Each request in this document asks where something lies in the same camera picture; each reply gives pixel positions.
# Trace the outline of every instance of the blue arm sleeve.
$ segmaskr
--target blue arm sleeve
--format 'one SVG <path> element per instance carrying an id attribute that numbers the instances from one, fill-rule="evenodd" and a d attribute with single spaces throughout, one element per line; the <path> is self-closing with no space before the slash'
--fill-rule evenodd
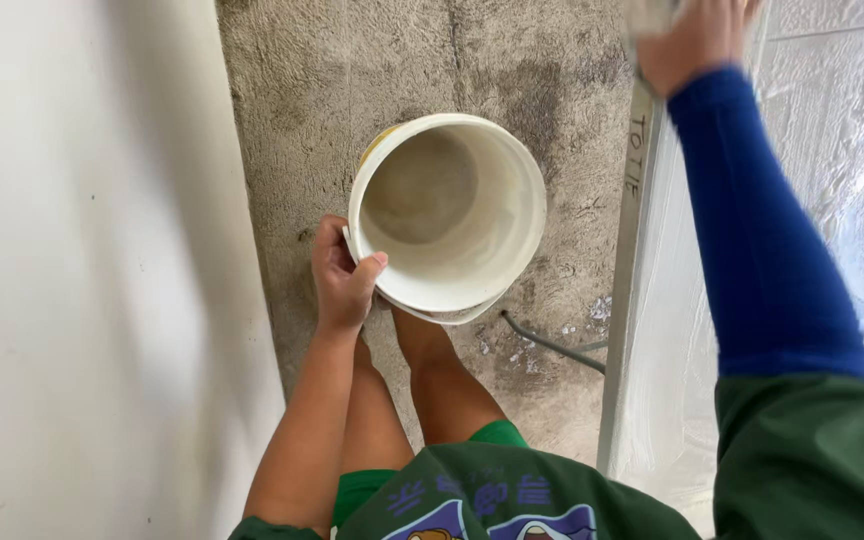
<path id="1" fill-rule="evenodd" d="M 864 344 L 845 283 L 766 139 L 735 67 L 673 97 L 719 377 L 822 372 L 864 379 Z"/>

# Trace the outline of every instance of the skin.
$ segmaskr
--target skin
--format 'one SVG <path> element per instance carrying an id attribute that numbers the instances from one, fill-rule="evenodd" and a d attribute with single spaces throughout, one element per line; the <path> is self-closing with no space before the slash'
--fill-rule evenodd
<path id="1" fill-rule="evenodd" d="M 675 28 L 642 38 L 638 57 L 655 91 L 674 95 L 696 77 L 740 63 L 760 0 L 692 0 Z M 342 237 L 344 218 L 321 219 L 312 252 L 318 325 L 285 415 L 248 492 L 244 517 L 312 529 L 329 537 L 339 475 L 400 470 L 414 458 L 385 380 L 360 335 L 376 278 L 377 252 L 356 267 Z M 426 444 L 466 441 L 506 418 L 473 377 L 441 326 L 391 310 Z"/>
<path id="2" fill-rule="evenodd" d="M 661 97 L 675 95 L 704 73 L 742 63 L 749 23 L 762 0 L 691 0 L 668 33 L 637 43 L 638 63 Z"/>

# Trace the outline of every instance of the white bucket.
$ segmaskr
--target white bucket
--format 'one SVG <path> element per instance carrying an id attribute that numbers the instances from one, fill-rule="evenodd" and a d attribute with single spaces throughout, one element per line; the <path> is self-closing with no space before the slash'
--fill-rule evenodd
<path id="1" fill-rule="evenodd" d="M 494 304 L 532 260 L 546 186 L 496 123 L 443 113 L 386 129 L 359 162 L 345 240 L 355 262 L 389 255 L 376 288 L 427 321 L 459 325 Z"/>

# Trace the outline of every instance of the bucket rim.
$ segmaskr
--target bucket rim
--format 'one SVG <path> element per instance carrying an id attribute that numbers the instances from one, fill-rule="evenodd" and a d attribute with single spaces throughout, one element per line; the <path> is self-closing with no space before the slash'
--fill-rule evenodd
<path id="1" fill-rule="evenodd" d="M 514 272 L 510 273 L 512 277 L 508 279 L 508 282 L 496 282 L 495 284 L 491 284 L 490 287 L 485 288 L 483 292 L 480 293 L 481 298 L 476 296 L 468 301 L 457 302 L 454 307 L 450 306 L 450 309 L 441 309 L 438 306 L 433 307 L 430 305 L 421 305 L 416 304 L 413 301 L 405 301 L 398 297 L 395 298 L 395 300 L 409 308 L 428 313 L 452 313 L 469 310 L 490 300 L 500 291 L 509 289 L 519 276 L 522 276 L 522 272 L 532 262 L 535 252 L 538 251 L 539 245 L 542 243 L 543 235 L 546 232 L 546 215 L 548 208 L 546 203 L 545 181 L 542 170 L 539 168 L 539 164 L 536 162 L 535 157 L 525 144 L 512 135 L 507 129 L 499 126 L 496 122 L 491 120 L 462 112 L 437 112 L 435 114 L 421 116 L 408 122 L 398 124 L 397 126 L 392 126 L 389 129 L 385 129 L 377 136 L 377 139 L 382 137 L 382 135 L 384 135 L 384 137 L 377 143 L 374 143 L 373 146 L 371 146 L 370 151 L 366 150 L 367 155 L 362 159 L 358 171 L 355 173 L 355 178 L 352 182 L 352 190 L 348 197 L 348 231 L 349 237 L 351 238 L 348 249 L 349 251 L 352 251 L 354 259 L 360 261 L 371 255 L 370 252 L 363 252 L 360 248 L 360 237 L 362 234 L 360 218 L 366 188 L 368 187 L 369 181 L 372 179 L 373 175 L 376 174 L 378 166 L 381 165 L 382 162 L 384 162 L 385 159 L 388 158 L 389 155 L 403 142 L 408 141 L 422 132 L 446 126 L 476 126 L 485 128 L 496 133 L 503 140 L 510 143 L 510 145 L 514 147 L 515 153 L 523 159 L 524 165 L 530 169 L 530 172 L 532 173 L 529 175 L 530 178 L 538 180 L 538 187 L 542 194 L 540 197 L 540 219 L 538 220 L 538 230 L 536 234 L 533 235 L 534 240 L 530 242 L 530 245 L 525 246 L 528 251 L 531 251 L 531 255 L 524 261 L 524 263 L 516 265 L 516 267 L 513 268 Z M 380 274 L 375 281 L 375 287 L 383 294 L 388 295 L 388 290 L 382 286 L 382 282 L 383 279 Z"/>

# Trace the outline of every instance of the stained concrete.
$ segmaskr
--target stained concrete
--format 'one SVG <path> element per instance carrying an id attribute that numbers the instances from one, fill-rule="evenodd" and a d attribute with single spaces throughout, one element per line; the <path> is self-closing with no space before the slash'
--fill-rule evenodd
<path id="1" fill-rule="evenodd" d="M 593 464 L 602 376 L 531 347 L 499 311 L 567 345 L 606 334 L 632 87 L 621 1 L 226 0 L 219 19 L 286 392 L 315 321 L 313 232 L 346 213 L 360 153 L 393 124 L 469 113 L 531 149 L 549 212 L 521 278 L 450 336 L 526 440 Z M 391 316 L 372 313 L 366 336 L 419 447 Z"/>

